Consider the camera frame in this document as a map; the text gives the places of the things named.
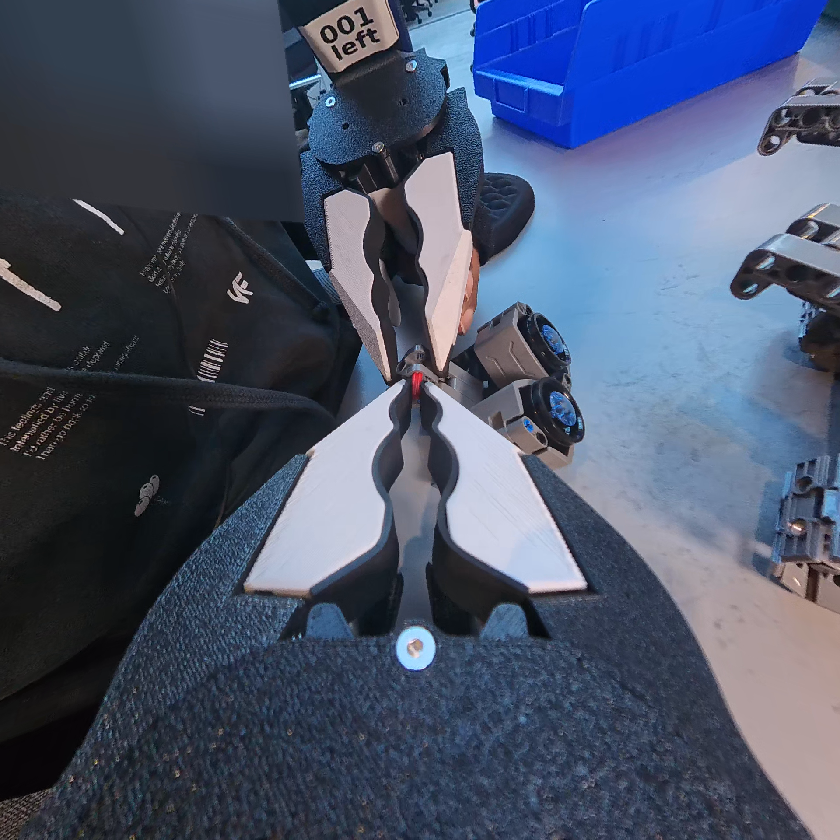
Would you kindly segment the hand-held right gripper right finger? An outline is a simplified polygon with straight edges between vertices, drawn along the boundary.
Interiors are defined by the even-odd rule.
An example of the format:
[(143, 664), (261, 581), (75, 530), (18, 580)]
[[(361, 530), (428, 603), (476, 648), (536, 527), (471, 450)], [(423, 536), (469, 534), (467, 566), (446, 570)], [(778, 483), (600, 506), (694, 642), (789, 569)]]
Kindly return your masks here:
[(424, 425), (437, 525), (455, 557), (525, 595), (585, 591), (520, 450), (438, 385), (424, 387)]

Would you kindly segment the blue plastic bin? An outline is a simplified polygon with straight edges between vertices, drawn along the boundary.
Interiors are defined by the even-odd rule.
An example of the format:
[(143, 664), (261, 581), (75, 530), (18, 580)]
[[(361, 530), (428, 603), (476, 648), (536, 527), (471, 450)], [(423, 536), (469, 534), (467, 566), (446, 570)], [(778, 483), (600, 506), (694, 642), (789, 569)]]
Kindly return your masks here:
[(492, 1), (476, 95), (575, 148), (803, 48), (824, 1)]

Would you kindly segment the grey toy robot head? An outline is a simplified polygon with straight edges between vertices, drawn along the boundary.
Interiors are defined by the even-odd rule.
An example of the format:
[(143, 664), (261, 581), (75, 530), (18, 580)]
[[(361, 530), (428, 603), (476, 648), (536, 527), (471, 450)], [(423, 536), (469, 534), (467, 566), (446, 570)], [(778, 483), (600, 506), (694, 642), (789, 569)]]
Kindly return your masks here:
[(444, 389), (481, 421), (551, 469), (585, 435), (571, 393), (571, 355), (550, 320), (517, 302), (482, 325), (450, 361)]

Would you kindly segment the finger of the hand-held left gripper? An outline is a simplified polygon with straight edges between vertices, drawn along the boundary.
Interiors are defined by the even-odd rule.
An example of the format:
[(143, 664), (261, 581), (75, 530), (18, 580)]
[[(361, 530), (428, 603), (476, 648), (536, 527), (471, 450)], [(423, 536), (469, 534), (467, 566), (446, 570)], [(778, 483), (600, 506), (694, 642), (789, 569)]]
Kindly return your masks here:
[(330, 279), (385, 382), (398, 365), (398, 303), (382, 261), (385, 222), (365, 194), (342, 190), (323, 201)]
[(404, 195), (419, 232), (416, 262), (427, 289), (424, 313), (434, 368), (443, 373), (458, 336), (474, 250), (460, 215), (452, 152), (420, 163), (406, 178)]

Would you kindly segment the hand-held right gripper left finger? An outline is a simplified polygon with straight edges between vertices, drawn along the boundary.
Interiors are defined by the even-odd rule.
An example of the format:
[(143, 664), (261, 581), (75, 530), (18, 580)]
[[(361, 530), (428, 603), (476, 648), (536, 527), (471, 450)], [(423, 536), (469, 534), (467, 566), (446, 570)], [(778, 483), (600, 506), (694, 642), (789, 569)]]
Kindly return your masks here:
[(248, 593), (380, 600), (399, 549), (390, 488), (403, 469), (412, 391), (401, 381), (308, 452), (245, 581)]

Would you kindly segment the yellow tracked toy robot body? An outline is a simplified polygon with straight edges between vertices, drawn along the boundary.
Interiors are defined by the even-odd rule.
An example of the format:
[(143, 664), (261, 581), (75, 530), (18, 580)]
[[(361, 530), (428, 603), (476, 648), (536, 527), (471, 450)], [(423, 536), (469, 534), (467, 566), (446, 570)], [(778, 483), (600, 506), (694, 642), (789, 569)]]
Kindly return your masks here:
[[(839, 82), (813, 79), (772, 111), (762, 156), (788, 142), (837, 148)], [(752, 300), (777, 286), (803, 301), (800, 350), (821, 371), (839, 372), (839, 206), (816, 205), (752, 250), (731, 294)], [(839, 613), (839, 456), (800, 462), (784, 478), (771, 553), (772, 576), (789, 592)]]

